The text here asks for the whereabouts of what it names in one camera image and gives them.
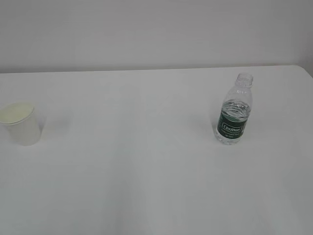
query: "wall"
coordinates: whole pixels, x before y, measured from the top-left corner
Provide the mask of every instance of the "wall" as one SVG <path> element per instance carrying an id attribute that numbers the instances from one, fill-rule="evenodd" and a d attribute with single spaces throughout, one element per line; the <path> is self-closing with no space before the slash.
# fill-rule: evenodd
<path id="1" fill-rule="evenodd" d="M 0 72 L 299 64 L 312 0 L 1 0 Z"/>

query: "white table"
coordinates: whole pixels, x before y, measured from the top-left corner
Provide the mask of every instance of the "white table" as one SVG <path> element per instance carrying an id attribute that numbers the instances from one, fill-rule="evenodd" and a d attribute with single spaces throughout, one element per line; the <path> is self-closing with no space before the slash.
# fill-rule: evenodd
<path id="1" fill-rule="evenodd" d="M 238 73 L 242 140 L 214 137 Z M 311 235 L 313 79 L 298 66 L 0 74 L 30 147 L 0 128 L 0 235 Z"/>

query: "water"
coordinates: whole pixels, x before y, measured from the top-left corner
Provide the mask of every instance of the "water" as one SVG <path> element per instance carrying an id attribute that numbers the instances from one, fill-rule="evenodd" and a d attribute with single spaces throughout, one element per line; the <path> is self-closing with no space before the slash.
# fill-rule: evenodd
<path id="1" fill-rule="evenodd" d="M 250 107 L 246 103 L 236 100 L 236 99 L 231 99 L 226 101 L 223 106 L 222 106 L 222 114 L 223 116 L 232 122 L 243 122 L 246 121 L 250 115 Z M 235 144 L 237 143 L 241 137 L 237 139 L 228 139 L 224 136 L 222 136 L 219 131 L 216 128 L 215 131 L 215 136 L 216 138 L 221 141 L 224 144 Z"/>

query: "cup rim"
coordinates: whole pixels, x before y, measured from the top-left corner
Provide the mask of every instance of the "cup rim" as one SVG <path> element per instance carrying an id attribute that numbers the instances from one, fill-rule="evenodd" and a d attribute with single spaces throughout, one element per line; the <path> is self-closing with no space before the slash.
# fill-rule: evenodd
<path id="1" fill-rule="evenodd" d="M 32 111 L 30 112 L 30 114 L 29 114 L 28 116 L 22 118 L 21 120 L 18 120 L 18 121 L 15 121 L 15 122 L 9 122 L 9 123 L 8 123 L 8 122 L 1 122 L 1 121 L 0 121 L 0 123 L 1 123 L 2 125 L 11 126 L 11 125 L 19 124 L 19 123 L 25 121 L 26 119 L 28 119 L 28 118 L 34 113 L 35 106 L 32 105 L 32 104 L 29 103 L 29 102 L 13 102 L 13 103 L 10 103 L 10 104 L 6 105 L 4 108 L 6 108 L 6 107 L 8 107 L 8 106 L 10 106 L 10 105 L 19 104 L 19 103 L 20 103 L 20 104 L 30 104 L 30 105 L 32 106 Z"/>

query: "bottle neck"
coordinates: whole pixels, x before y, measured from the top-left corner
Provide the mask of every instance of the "bottle neck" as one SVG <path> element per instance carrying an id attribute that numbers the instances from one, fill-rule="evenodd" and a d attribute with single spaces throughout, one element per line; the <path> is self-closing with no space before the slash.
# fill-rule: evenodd
<path id="1" fill-rule="evenodd" d="M 241 89 L 250 89 L 252 87 L 253 76 L 249 73 L 240 73 L 235 82 L 235 86 Z"/>

